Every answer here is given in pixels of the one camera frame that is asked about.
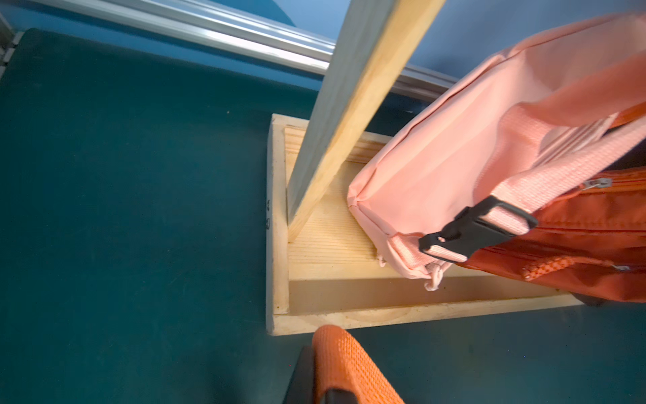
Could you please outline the red orange waist bag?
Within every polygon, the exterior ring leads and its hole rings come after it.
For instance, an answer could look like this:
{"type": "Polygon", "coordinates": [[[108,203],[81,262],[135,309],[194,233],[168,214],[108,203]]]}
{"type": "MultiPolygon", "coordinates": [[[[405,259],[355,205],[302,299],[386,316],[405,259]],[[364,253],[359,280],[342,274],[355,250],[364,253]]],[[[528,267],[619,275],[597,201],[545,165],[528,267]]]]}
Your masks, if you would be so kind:
{"type": "Polygon", "coordinates": [[[535,213],[528,234],[465,267],[598,302],[645,301],[645,143],[535,213]]]}

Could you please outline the pink waist bag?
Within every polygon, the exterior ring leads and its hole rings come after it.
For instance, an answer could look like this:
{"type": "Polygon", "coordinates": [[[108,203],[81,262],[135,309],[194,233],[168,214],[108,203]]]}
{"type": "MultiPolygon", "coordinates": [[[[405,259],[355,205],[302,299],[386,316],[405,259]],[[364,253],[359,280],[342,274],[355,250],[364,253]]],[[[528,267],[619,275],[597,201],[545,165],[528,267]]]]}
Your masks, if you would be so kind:
{"type": "Polygon", "coordinates": [[[600,17],[496,53],[359,172],[348,208],[378,256],[435,291],[645,143],[645,17],[600,17]]]}

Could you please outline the dark orange waist bag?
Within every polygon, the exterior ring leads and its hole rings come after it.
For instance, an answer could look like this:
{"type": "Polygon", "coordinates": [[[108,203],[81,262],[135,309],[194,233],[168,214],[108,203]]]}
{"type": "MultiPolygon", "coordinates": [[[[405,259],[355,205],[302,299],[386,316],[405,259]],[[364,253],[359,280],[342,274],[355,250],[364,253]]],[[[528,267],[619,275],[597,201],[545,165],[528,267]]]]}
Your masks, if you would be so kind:
{"type": "Polygon", "coordinates": [[[316,403],[402,403],[403,400],[361,344],[333,325],[312,339],[316,403]]]}

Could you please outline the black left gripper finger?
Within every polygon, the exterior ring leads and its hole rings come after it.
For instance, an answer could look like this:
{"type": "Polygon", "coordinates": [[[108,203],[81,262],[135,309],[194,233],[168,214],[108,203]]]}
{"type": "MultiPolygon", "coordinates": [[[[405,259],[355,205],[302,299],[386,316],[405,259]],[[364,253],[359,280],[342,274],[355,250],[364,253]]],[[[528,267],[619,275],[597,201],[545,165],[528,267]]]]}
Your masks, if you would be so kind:
{"type": "Polygon", "coordinates": [[[315,351],[311,346],[304,346],[294,367],[283,404],[358,404],[358,399],[352,392],[331,389],[320,399],[316,399],[316,360],[315,351]]]}

